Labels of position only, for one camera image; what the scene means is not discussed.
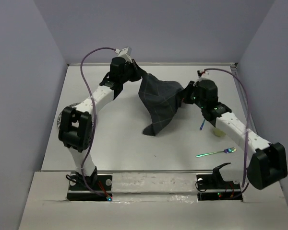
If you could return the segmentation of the pale yellow mug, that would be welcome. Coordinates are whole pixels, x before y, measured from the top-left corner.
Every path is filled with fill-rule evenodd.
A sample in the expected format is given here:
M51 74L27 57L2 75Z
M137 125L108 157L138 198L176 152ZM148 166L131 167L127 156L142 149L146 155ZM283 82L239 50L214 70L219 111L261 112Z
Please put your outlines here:
M222 130L220 130L218 128L214 128L213 133L215 136L220 137L220 138L224 137L226 135Z

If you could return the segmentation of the aluminium table edge rail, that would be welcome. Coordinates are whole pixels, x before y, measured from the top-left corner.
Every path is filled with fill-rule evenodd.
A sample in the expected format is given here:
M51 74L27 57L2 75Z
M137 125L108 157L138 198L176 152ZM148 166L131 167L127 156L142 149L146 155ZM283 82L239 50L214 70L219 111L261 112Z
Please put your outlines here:
M137 62L140 67L145 66L208 66L208 67L236 67L236 63L232 62ZM69 63L67 64L68 67L80 67L80 63ZM110 66L110 63L84 63L83 66Z

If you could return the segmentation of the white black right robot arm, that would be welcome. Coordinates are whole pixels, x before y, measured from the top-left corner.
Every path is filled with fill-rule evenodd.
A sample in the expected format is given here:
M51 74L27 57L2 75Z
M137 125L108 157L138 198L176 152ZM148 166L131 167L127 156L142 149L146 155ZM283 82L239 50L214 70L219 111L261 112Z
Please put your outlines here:
M218 88L212 80L190 81L180 94L184 103L197 105L207 122L224 132L244 151L240 182L249 182L262 190L287 177L285 147L279 142L273 144L247 128L228 106L218 100Z

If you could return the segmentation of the dark grey checked cloth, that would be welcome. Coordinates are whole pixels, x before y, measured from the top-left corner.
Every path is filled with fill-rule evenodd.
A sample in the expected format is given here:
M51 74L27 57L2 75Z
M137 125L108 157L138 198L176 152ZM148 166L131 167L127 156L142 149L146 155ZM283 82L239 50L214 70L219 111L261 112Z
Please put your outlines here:
M159 80L150 73L143 74L138 95L151 118L151 124L143 130L144 135L156 136L172 121L181 106L179 93L182 90L177 81Z

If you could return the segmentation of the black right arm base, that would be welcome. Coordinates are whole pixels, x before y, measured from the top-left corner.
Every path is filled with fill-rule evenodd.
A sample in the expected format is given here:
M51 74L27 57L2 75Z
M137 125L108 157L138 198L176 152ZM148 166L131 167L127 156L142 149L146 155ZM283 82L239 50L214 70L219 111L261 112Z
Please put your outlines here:
M212 174L197 174L195 188L199 201L243 200L239 184L219 182Z

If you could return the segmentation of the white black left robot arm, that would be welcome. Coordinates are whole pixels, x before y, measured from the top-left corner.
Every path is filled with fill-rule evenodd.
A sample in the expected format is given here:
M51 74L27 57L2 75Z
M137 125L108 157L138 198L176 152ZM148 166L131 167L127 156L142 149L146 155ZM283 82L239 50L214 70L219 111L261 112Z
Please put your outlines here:
M114 101L122 92L124 83L138 81L137 66L129 55L114 57L110 70L97 89L75 107L65 107L61 113L59 140L70 151L75 163L77 183L92 190L97 183L97 168L90 150L96 131L97 113Z

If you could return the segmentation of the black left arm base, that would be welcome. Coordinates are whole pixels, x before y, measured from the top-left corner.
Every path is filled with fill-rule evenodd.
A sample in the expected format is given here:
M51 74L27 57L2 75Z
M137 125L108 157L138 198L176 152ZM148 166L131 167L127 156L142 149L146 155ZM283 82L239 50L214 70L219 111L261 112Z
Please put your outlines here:
M75 173L67 174L65 178L69 181L66 195L69 201L111 202L113 200L112 175L99 175L94 185L87 182L93 191L87 188L82 178L78 178Z

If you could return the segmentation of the iridescent purple spoon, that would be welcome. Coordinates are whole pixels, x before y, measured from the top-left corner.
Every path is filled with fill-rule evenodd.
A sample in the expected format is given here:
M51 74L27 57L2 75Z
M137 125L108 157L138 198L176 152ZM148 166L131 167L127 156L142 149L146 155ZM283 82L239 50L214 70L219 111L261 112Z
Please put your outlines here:
M202 124L201 124L201 126L200 126L200 130L202 130L203 129L203 127L204 127L204 124L205 124L205 119L203 120L203 122L202 122Z

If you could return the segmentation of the iridescent green fork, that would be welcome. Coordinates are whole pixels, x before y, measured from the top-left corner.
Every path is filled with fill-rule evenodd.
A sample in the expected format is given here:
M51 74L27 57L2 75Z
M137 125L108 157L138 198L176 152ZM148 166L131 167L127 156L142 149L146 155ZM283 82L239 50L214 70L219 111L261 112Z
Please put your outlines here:
M201 157L205 157L205 156L209 156L209 155L215 155L215 154L219 154L219 153L229 154L229 153L235 152L236 150L237 149L235 147L232 147L232 148L224 149L222 151L216 151L216 152L210 152L210 153L205 153L205 154L199 154L199 155L196 155L195 157L196 158L201 158Z

